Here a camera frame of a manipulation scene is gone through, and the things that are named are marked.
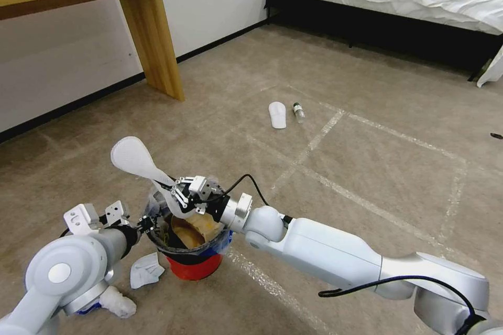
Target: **beige carpet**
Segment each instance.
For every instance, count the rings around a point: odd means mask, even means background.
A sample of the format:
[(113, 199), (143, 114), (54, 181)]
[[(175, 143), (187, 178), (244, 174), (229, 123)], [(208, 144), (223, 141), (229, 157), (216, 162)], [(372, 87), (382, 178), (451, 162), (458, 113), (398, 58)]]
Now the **beige carpet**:
[[(216, 175), (223, 186), (255, 176), (279, 211), (363, 237), (376, 251), (424, 251), (491, 281), (503, 318), (503, 82), (478, 89), (466, 73), (307, 33), (264, 26), (180, 64), (187, 101), (139, 83), (0, 145), (0, 315), (22, 297), (24, 270), (82, 202), (117, 199), (137, 218), (149, 184), (115, 169), (121, 137), (136, 135), (169, 174)], [(267, 106), (300, 102), (273, 130)], [(247, 182), (235, 190), (258, 195)], [(248, 247), (236, 236), (220, 269), (200, 282), (167, 271), (131, 290), (120, 320), (106, 311), (63, 318), (61, 333), (422, 334), (412, 301), (368, 292), (320, 299), (327, 285)]]

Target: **plastic bottle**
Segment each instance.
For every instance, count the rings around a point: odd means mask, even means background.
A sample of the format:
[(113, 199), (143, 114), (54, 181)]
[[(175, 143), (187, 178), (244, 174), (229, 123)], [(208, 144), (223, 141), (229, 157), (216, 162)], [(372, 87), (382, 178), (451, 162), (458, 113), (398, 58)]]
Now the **plastic bottle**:
[(304, 123), (304, 119), (305, 119), (305, 114), (304, 114), (304, 110), (302, 110), (302, 106), (300, 105), (300, 103), (298, 102), (295, 102), (293, 104), (293, 112), (295, 113), (295, 118), (297, 119), (297, 123)]

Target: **crumpled tissue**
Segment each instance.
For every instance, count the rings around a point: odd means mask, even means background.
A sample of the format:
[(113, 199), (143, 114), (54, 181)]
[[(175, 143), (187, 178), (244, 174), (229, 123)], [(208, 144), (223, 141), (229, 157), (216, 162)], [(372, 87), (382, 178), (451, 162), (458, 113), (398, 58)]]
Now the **crumpled tissue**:
[(136, 304), (124, 297), (116, 287), (109, 286), (100, 296), (100, 305), (119, 318), (129, 318), (136, 313)]
[(142, 256), (131, 267), (131, 288), (138, 289), (145, 284), (156, 283), (163, 272), (164, 268), (159, 264), (156, 252)]

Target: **red bucket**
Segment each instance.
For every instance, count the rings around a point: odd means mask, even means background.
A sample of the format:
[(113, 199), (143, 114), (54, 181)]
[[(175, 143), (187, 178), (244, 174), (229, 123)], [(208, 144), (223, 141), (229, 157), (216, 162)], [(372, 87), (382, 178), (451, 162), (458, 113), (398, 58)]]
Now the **red bucket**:
[[(232, 231), (223, 228), (213, 240), (194, 249), (184, 248), (181, 240), (169, 226), (172, 214), (166, 203), (158, 200), (162, 199), (161, 196), (156, 194), (149, 198), (145, 208), (145, 215), (157, 219), (157, 229), (147, 233), (148, 238), (166, 256), (176, 277), (182, 280), (200, 280), (208, 277), (222, 263), (222, 254), (232, 241)], [(166, 244), (167, 239), (171, 240), (170, 246)]]
[(171, 271), (176, 277), (182, 280), (201, 280), (210, 276), (218, 269), (218, 266), (220, 266), (222, 262), (223, 255), (212, 255), (198, 264), (183, 264), (169, 256), (166, 256), (166, 259), (169, 261)]

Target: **black bed frame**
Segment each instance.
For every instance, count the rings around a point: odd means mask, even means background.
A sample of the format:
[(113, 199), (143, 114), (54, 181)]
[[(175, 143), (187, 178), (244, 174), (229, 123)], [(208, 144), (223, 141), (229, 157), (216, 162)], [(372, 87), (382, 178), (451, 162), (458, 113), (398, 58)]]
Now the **black bed frame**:
[(266, 8), (268, 20), (274, 8), (287, 22), (342, 36), (349, 47), (364, 42), (457, 65), (472, 72), (469, 81), (478, 77), (503, 45), (503, 34), (496, 36), (323, 0), (266, 0)]

